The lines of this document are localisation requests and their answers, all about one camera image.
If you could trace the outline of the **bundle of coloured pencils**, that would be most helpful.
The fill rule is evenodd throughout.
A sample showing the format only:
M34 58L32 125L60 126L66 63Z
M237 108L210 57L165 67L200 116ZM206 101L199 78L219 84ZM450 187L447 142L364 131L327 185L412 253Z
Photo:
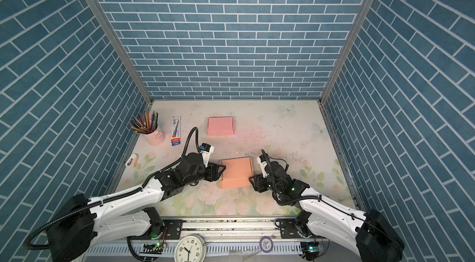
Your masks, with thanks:
M138 114L131 118L130 126L137 133L151 134L158 129L158 114L150 111Z

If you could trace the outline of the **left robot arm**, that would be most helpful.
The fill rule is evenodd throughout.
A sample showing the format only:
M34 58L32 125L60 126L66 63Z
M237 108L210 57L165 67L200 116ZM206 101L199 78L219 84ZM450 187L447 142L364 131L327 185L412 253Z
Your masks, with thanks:
M53 261L71 262L99 243L132 236L159 238L163 221L153 204L187 185L217 181L226 167L209 157L205 151L190 153L121 192L89 199L76 195L50 222L29 233L23 247L49 250Z

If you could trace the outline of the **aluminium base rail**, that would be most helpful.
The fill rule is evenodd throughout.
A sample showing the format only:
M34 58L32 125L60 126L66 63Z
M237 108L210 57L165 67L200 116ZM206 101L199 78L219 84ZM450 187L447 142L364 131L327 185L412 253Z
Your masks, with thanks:
M199 234L203 238L209 238L212 242L231 242L240 240L249 242L259 240L263 236L277 235L279 239L313 239L317 236L304 237L296 228L296 218L283 218L276 220L272 217L250 218L189 218L162 220L162 234L159 238L136 236L139 240L173 240L184 238L191 234Z

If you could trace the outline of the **purple tape roll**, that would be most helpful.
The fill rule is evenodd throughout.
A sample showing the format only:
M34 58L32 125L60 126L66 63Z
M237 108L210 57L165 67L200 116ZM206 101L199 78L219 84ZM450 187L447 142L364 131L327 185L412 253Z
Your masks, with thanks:
M259 248L262 253L273 252L273 240L271 237L263 236L259 241Z

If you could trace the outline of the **white round object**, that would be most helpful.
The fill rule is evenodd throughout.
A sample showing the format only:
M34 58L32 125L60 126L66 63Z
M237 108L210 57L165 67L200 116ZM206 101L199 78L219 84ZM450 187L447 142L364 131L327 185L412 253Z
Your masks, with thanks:
M126 161L127 167L135 168L139 161L139 156L137 154L131 154Z

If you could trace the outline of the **pink cardboard box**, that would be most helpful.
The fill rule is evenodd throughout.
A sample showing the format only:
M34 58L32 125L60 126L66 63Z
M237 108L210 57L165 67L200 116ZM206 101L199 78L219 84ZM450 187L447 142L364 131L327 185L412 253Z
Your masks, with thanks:
M234 117L208 118L207 135L209 137L233 136L234 134Z

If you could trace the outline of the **pink metal pencil bucket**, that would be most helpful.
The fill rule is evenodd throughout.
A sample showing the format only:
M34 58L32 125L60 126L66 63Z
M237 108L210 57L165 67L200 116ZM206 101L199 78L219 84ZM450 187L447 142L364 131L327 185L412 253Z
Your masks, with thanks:
M152 133L142 134L142 136L150 146L159 146L166 140L166 134L159 125Z

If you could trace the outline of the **white blue pencil box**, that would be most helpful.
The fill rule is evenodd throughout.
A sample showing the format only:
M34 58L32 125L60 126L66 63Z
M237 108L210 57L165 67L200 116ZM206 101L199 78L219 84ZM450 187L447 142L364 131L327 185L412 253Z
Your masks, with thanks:
M171 145L178 146L181 144L181 117L172 117L171 126Z

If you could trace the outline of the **tan cardboard box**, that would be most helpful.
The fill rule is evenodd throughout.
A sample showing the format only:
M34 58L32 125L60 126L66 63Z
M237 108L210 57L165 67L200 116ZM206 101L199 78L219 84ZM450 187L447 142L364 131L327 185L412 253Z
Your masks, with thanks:
M233 189L251 186L249 178L254 175L251 157L222 160L226 167L218 183L221 189Z

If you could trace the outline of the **white wall clock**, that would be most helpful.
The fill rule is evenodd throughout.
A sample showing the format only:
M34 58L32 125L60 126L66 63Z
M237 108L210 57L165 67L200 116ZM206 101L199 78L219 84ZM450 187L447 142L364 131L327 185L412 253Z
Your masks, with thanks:
M205 241L197 234L182 238L174 251L175 262L204 262L205 257Z

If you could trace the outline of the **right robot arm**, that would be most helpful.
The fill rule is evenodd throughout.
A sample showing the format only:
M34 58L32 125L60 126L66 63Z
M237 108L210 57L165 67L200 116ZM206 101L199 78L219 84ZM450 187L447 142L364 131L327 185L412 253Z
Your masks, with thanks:
M364 212L323 196L309 184L293 179L287 166L267 154L259 156L261 173L250 177L259 193L271 191L280 206L300 209L296 228L304 237L322 236L357 254L364 262L399 262L405 248L402 238L377 210Z

